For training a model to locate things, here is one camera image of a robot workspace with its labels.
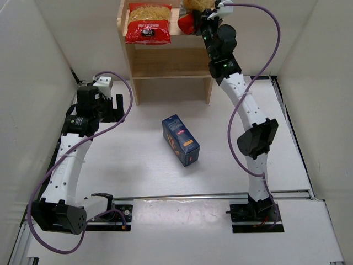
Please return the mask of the wooden three-tier shelf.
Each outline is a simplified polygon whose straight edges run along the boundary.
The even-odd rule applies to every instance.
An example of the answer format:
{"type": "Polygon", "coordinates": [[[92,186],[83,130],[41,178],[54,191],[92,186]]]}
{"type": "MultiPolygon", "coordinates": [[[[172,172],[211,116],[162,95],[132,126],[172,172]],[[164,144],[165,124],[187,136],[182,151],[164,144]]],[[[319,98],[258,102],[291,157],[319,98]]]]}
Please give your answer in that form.
{"type": "Polygon", "coordinates": [[[184,35],[177,21],[182,1],[147,1],[172,6],[169,45],[148,46],[125,43],[131,1],[121,1],[117,14],[117,32],[132,82],[137,105],[141,103],[141,83],[144,80],[197,78],[203,82],[205,103],[210,103],[213,79],[208,70],[209,57],[200,36],[184,35]]]}

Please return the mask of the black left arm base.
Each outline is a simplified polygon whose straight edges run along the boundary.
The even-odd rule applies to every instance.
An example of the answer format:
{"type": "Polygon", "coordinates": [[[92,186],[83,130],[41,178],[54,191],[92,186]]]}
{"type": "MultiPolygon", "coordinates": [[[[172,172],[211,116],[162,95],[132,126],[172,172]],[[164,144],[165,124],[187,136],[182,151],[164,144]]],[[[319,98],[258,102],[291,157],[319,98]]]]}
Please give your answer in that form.
{"type": "Polygon", "coordinates": [[[116,201],[108,193],[94,193],[78,206],[86,212],[87,231],[131,231],[133,202],[116,201]]]}

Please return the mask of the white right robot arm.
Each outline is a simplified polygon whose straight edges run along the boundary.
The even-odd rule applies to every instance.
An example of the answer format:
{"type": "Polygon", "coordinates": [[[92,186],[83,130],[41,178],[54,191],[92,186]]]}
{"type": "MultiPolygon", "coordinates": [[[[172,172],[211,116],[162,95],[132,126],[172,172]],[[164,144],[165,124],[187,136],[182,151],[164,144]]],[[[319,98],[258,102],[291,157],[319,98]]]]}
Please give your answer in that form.
{"type": "Polygon", "coordinates": [[[218,1],[214,9],[193,11],[194,33],[203,38],[210,62],[211,77],[226,93],[234,105],[232,117],[239,115],[244,133],[237,139],[239,151],[246,159],[242,164],[227,129],[227,141],[233,158],[249,176],[247,212],[250,216],[266,214],[275,205],[267,185],[267,159],[270,146],[278,129],[276,119],[270,119],[257,105],[250,93],[242,69],[234,57],[237,46],[236,30],[223,24],[223,18],[233,12],[231,1],[218,1]]]}

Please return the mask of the aluminium rail frame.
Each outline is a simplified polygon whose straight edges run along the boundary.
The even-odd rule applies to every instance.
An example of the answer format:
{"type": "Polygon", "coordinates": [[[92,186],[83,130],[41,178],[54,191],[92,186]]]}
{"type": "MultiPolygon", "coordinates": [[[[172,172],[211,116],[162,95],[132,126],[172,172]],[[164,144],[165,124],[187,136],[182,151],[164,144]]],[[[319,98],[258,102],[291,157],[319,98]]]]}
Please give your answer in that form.
{"type": "Polygon", "coordinates": [[[49,181],[49,195],[72,187],[75,201],[109,193],[133,202],[131,231],[45,232],[59,255],[36,239],[24,252],[40,264],[343,264],[325,202],[311,198],[304,164],[270,81],[249,95],[280,128],[268,159],[268,185],[281,220],[264,232],[234,233],[229,206],[246,201],[248,175],[227,142],[231,101],[218,86],[211,105],[159,102],[133,106],[126,121],[94,139],[79,177],[49,181]]]}

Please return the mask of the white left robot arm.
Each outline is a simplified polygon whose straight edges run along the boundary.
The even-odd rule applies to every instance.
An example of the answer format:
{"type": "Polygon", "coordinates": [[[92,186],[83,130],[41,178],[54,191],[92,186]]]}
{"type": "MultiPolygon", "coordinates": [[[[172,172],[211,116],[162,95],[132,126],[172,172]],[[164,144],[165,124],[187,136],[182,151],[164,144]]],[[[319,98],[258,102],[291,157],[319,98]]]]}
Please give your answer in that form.
{"type": "Polygon", "coordinates": [[[110,85],[84,86],[77,91],[77,102],[68,110],[62,128],[59,151],[50,181],[40,199],[31,205],[31,216],[44,231],[79,235],[86,222],[99,214],[111,219],[113,196],[94,193],[76,201],[76,188],[92,136],[100,123],[118,122],[124,116],[123,97],[116,95],[113,107],[110,85]]]}

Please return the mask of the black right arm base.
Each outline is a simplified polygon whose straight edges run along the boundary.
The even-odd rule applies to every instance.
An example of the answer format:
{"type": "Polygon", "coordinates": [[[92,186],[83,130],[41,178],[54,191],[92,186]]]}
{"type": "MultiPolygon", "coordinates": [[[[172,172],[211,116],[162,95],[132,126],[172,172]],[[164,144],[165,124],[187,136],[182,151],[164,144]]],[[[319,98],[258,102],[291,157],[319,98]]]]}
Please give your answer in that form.
{"type": "Polygon", "coordinates": [[[246,203],[230,203],[233,234],[258,234],[285,232],[278,203],[273,198],[256,202],[250,196],[246,203]]]}

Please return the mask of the blue pasta box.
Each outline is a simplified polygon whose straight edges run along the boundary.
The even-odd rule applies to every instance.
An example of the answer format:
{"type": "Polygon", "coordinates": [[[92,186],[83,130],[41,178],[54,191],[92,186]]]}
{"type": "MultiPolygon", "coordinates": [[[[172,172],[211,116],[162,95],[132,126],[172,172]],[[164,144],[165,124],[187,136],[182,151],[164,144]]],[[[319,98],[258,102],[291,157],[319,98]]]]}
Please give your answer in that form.
{"type": "Polygon", "coordinates": [[[184,167],[199,158],[200,145],[175,114],[162,121],[163,137],[184,167]]]}

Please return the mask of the red pasta bag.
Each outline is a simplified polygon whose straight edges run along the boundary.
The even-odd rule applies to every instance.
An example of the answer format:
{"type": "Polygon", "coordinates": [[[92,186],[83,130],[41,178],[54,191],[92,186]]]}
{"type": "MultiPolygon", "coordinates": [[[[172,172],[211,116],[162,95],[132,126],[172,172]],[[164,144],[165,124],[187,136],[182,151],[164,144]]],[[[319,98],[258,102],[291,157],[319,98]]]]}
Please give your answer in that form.
{"type": "Polygon", "coordinates": [[[170,4],[130,3],[125,43],[168,45],[171,43],[170,4]]]}
{"type": "Polygon", "coordinates": [[[201,23],[201,15],[212,9],[215,1],[186,0],[182,1],[179,9],[178,27],[185,35],[196,35],[201,23]]]}

